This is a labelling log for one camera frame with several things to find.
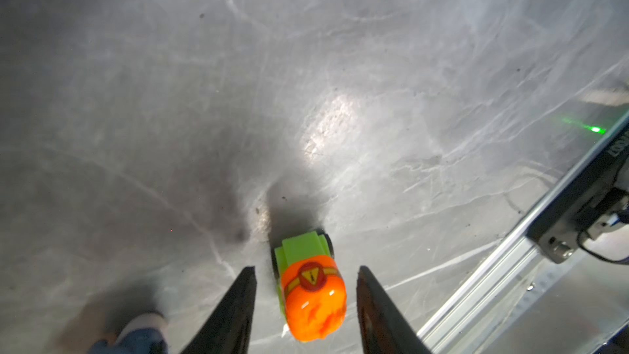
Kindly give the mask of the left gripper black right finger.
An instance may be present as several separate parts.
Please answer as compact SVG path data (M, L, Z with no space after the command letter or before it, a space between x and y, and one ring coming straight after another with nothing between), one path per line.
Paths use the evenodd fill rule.
M357 314L363 352L431 354L396 308L372 271L362 265L357 279Z

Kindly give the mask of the green orange toy car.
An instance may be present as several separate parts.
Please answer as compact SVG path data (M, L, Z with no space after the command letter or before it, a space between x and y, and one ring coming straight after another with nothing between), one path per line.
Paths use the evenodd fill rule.
M280 311L299 342L326 339L347 315L347 287L322 230L293 236L271 251Z

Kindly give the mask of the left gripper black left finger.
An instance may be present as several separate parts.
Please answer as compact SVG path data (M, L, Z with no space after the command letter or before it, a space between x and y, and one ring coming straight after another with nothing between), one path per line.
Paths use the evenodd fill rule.
M248 353L256 293L255 267L247 266L182 353Z

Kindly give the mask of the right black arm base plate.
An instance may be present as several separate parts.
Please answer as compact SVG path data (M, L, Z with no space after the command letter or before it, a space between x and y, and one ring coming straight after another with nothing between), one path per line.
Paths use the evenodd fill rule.
M555 264L628 222L628 128L617 129L574 167L533 218L529 238Z

